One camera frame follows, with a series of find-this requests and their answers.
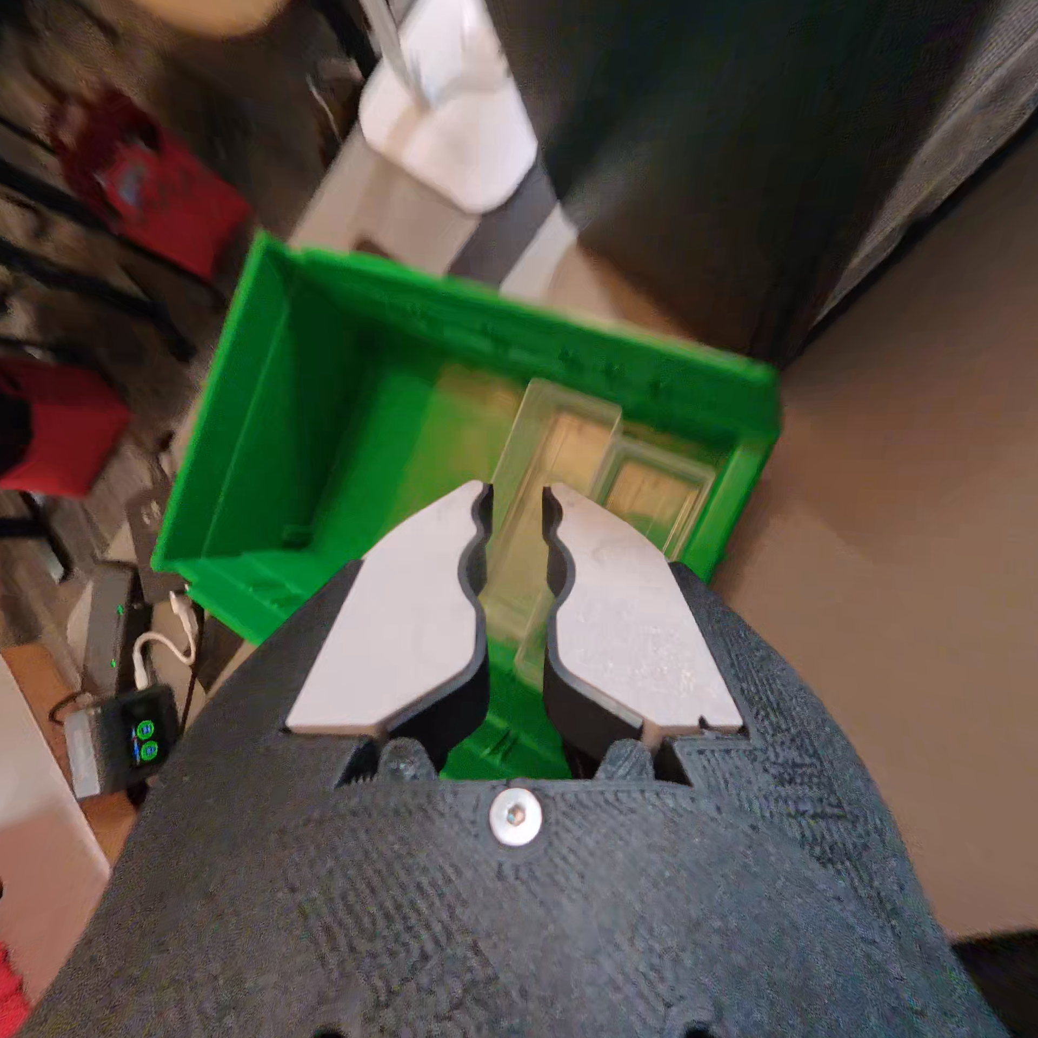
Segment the clear plastic drawer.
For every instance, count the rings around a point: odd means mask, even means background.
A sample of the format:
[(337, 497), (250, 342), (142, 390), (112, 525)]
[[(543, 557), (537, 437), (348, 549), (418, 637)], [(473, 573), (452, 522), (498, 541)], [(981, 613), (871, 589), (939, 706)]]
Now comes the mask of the clear plastic drawer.
[(681, 450), (616, 435), (589, 496), (674, 562), (694, 532), (715, 476), (713, 466)]
[(516, 678), (537, 691), (553, 602), (543, 490), (562, 483), (589, 495), (621, 425), (613, 402), (531, 380), (492, 477), (494, 528), (481, 593), (487, 632), (512, 655)]

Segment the green plastic bin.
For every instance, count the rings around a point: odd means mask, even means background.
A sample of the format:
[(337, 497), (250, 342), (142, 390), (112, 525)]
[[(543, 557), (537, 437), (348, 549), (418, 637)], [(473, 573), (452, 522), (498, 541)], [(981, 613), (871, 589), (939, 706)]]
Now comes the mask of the green plastic bin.
[[(265, 234), (246, 258), (152, 562), (260, 646), (399, 523), (464, 483), (492, 484), (535, 379), (620, 406), (617, 435), (714, 467), (677, 559), (709, 580), (781, 432), (776, 370)], [(569, 777), (541, 692), (488, 639), (489, 712), (445, 775)]]

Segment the red cloth bundle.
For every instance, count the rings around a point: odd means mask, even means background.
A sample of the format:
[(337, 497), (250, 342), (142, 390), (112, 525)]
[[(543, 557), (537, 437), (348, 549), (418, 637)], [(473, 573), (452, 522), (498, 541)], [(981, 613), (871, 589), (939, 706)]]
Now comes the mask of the red cloth bundle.
[(83, 500), (132, 421), (95, 371), (1, 361), (1, 488)]

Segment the white metal stand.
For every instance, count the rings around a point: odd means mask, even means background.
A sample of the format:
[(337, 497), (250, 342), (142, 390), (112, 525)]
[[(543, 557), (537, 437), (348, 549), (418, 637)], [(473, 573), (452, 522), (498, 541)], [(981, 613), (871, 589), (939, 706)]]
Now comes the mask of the white metal stand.
[(368, 147), (459, 211), (506, 204), (537, 139), (483, 1), (362, 1), (381, 57), (358, 107)]

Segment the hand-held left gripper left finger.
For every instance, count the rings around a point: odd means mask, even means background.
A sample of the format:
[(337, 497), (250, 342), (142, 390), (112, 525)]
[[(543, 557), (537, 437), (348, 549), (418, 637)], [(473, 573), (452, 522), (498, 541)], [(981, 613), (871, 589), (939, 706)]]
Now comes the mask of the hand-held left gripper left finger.
[(471, 480), (360, 561), (286, 718), (299, 735), (411, 738), (442, 768), (486, 720), (487, 580), (494, 490)]

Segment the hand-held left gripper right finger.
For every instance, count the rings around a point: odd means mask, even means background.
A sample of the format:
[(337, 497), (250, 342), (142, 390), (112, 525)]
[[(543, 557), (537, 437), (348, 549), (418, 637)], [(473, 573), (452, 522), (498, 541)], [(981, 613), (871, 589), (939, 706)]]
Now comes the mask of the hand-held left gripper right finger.
[(570, 772), (631, 741), (664, 772), (677, 743), (746, 747), (746, 721), (683, 594), (645, 535), (567, 484), (542, 493), (547, 614), (542, 699)]

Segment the red bag with blue print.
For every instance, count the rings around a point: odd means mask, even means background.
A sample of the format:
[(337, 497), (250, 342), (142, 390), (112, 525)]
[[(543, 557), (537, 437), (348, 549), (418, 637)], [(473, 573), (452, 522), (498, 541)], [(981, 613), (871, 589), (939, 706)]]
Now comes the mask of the red bag with blue print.
[(251, 206), (134, 99), (61, 95), (45, 132), (74, 197), (116, 237), (207, 285)]

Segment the black power box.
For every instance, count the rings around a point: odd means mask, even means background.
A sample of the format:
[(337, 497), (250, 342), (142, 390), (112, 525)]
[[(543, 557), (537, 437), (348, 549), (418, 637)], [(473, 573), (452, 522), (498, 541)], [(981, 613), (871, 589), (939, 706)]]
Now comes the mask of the black power box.
[(86, 694), (107, 700), (136, 687), (134, 643), (149, 631), (151, 617), (136, 565), (98, 563), (81, 673)]

